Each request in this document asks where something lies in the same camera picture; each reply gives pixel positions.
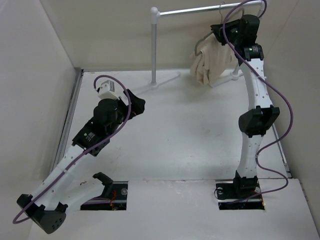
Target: white wall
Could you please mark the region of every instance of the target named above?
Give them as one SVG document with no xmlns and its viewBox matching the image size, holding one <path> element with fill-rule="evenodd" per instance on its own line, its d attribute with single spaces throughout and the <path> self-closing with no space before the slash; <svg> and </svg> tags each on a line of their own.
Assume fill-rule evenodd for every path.
<svg viewBox="0 0 320 240">
<path fill-rule="evenodd" d="M 39 0 L 0 0 L 0 239 L 28 238 L 16 200 L 48 171 L 74 80 Z"/>
<path fill-rule="evenodd" d="M 294 111 L 292 132 L 282 146 L 295 178 L 302 181 L 312 216 L 320 230 L 320 1 L 299 0 L 281 34 L 266 56 L 268 81 L 289 99 Z M 280 107 L 277 129 L 283 134 L 289 113 Z"/>
<path fill-rule="evenodd" d="M 240 0 L 224 0 L 237 3 Z M 298 0 L 273 0 L 259 33 L 268 52 Z M 93 69 L 151 68 L 151 7 L 162 12 L 219 5 L 221 0 L 41 0 L 73 65 Z M 247 7 L 257 14 L 259 7 Z M 196 42 L 218 24 L 218 11 L 161 18 L 157 65 L 189 68 Z"/>
</svg>

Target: mounting hole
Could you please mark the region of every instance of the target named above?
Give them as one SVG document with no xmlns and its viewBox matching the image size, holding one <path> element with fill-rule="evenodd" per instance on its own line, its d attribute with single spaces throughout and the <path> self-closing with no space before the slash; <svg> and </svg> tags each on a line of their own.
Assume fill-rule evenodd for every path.
<svg viewBox="0 0 320 240">
<path fill-rule="evenodd" d="M 121 189 L 121 194 L 124 195 L 124 196 L 127 195 L 128 194 L 128 189 L 122 188 Z"/>
<path fill-rule="evenodd" d="M 223 190 L 224 190 L 224 189 L 223 189 L 222 187 L 218 187 L 216 192 L 217 192 L 219 195 L 222 195 L 222 194 L 224 194 L 224 193 L 223 193 Z"/>
</svg>

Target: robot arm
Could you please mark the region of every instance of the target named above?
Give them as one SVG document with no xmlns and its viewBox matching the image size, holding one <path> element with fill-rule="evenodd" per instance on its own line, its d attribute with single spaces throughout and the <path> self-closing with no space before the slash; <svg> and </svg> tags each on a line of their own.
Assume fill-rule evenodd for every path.
<svg viewBox="0 0 320 240">
<path fill-rule="evenodd" d="M 241 19 L 226 23 L 225 32 L 241 57 L 264 78 L 264 53 L 256 43 L 259 24 L 257 16 L 244 15 Z M 211 30 L 216 39 L 225 45 L 227 42 L 222 27 L 222 24 L 212 25 Z M 245 79 L 249 108 L 238 121 L 242 132 L 240 163 L 232 184 L 224 184 L 223 187 L 217 184 L 217 189 L 223 189 L 218 194 L 220 200 L 243 199 L 253 195 L 253 191 L 259 186 L 256 154 L 263 136 L 280 114 L 279 108 L 274 107 L 269 98 L 267 86 L 239 58 L 238 63 Z"/>
<path fill-rule="evenodd" d="M 113 82 L 107 81 L 98 88 L 98 96 L 101 101 L 94 108 L 93 117 L 74 137 L 72 146 L 56 168 L 35 191 L 31 194 L 22 194 L 17 200 L 17 204 L 23 209 L 34 197 L 39 196 L 55 182 L 42 197 L 25 211 L 28 217 L 47 234 L 53 233 L 61 226 L 68 212 L 80 210 L 82 204 L 94 197 L 106 198 L 111 191 L 113 181 L 102 172 L 96 173 L 91 180 L 71 191 L 67 191 L 67 188 L 76 177 L 82 175 L 85 167 L 93 162 L 93 159 L 110 141 L 95 147 L 89 154 L 72 164 L 74 159 L 85 150 L 94 147 L 112 135 L 128 115 L 129 108 L 121 98 L 113 93 L 113 84 Z M 129 89 L 127 92 L 131 101 L 130 120 L 144 112 L 146 102 L 136 97 Z"/>
</svg>

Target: white connector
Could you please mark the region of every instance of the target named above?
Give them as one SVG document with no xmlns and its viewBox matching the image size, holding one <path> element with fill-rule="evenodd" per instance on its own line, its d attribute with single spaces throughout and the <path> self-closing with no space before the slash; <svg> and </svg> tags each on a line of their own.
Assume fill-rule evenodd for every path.
<svg viewBox="0 0 320 240">
<path fill-rule="evenodd" d="M 98 90 L 98 97 L 100 99 L 118 99 L 117 95 L 115 94 L 115 83 L 113 81 L 104 81 L 101 83 L 101 86 L 98 88 Z"/>
<path fill-rule="evenodd" d="M 151 24 L 157 24 L 158 23 L 158 18 L 160 18 L 160 12 L 158 8 L 155 6 L 151 8 L 151 15 L 152 15 L 152 22 Z"/>
</svg>

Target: towel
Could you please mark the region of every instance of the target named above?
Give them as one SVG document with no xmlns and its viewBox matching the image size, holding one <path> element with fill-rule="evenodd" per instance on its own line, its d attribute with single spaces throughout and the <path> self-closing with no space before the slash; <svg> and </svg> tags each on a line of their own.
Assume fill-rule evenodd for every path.
<svg viewBox="0 0 320 240">
<path fill-rule="evenodd" d="M 202 54 L 191 55 L 194 62 L 190 73 L 196 76 L 196 80 L 201 84 L 212 85 L 236 57 L 228 45 L 222 46 L 218 42 L 214 34 L 211 34 L 201 45 L 198 51 L 200 50 Z"/>
</svg>

